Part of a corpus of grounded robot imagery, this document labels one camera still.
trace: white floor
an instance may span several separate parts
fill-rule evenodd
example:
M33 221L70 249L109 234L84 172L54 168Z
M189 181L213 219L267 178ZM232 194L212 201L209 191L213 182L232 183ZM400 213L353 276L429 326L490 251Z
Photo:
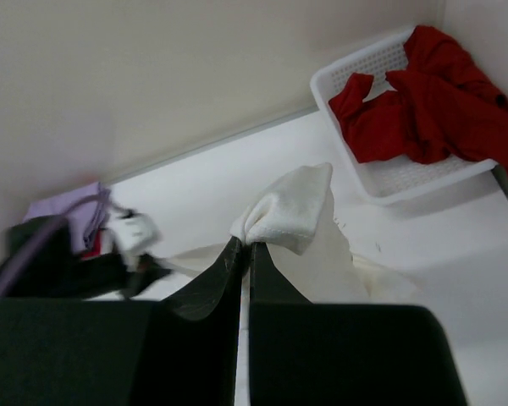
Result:
M471 404L508 405L508 202L492 175L372 206L333 145L315 112L116 183L113 198L151 216L163 234L152 253L171 256L226 241L259 190L300 165L331 162L335 221L352 249L418 283L417 302L446 329ZM175 275L142 298L161 299L189 280ZM248 404L246 335L242 324L236 404Z

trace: cord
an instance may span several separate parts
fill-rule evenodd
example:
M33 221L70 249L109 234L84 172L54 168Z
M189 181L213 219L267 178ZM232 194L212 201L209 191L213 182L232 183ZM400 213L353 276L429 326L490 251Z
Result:
M109 199L108 195L90 195L86 196L75 203L72 203L65 211L51 218L46 222L33 236L29 239L15 255L9 259L0 274L0 298L6 296L14 283L19 279L22 272L32 262L34 257L40 252L49 239L61 227L68 224L67 216L79 207L97 201L105 206L109 206L123 215L128 216L133 211L124 209Z

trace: clothing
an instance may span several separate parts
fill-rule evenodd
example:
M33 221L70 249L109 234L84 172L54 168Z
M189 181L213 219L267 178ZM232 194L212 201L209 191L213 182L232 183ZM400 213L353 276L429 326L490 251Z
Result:
M508 99L450 36L418 26L404 45L406 70L386 74L395 91L363 102L373 84L353 74L329 101L359 162L406 154L424 164L454 154L494 159L508 172Z
M233 224L243 244L266 243L274 265L314 303L394 302L416 286L399 272L356 257L334 223L333 168L299 167L269 185Z
M106 197L104 200L107 200L110 193L110 190L104 188L100 182L95 182L61 195L39 200L30 204L23 222L27 222L34 217L60 214L77 200L90 195L103 195ZM108 213L105 201L88 203L68 215L74 253L92 248L97 231L105 224L107 219Z

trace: white plug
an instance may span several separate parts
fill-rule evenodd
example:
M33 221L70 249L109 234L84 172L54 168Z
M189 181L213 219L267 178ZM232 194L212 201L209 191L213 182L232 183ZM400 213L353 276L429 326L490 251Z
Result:
M136 213L130 218L113 219L108 228L115 234L119 250L128 255L140 255L149 245L156 243L159 234L149 216Z

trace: black fabric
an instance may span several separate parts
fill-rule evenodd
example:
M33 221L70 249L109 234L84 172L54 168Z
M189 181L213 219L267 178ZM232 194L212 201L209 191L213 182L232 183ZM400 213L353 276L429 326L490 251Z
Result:
M0 406L233 404L243 254L162 302L0 300Z
M9 256L14 255L53 216L37 217L11 227L6 232L6 248ZM8 259L0 266L0 275ZM20 274L10 289L9 297L48 297L64 276L69 274L77 261L71 252L71 238L67 222L41 247L34 259Z
M244 256L232 238L211 267L155 307L132 404L233 404Z
M0 406L129 404L152 307L0 300Z
M275 267L265 244L254 244L251 252L251 301L311 303Z
M427 309L309 304L265 244L253 247L251 270L252 406L467 404L445 333Z
M10 258L51 218L53 216L33 218L6 232L8 257L0 265L0 275ZM128 272L122 256L116 251L82 261L79 255L71 252L69 225L65 223L41 247L7 296L89 298L121 289L126 298L132 298L170 273L149 254L141 255L138 272Z

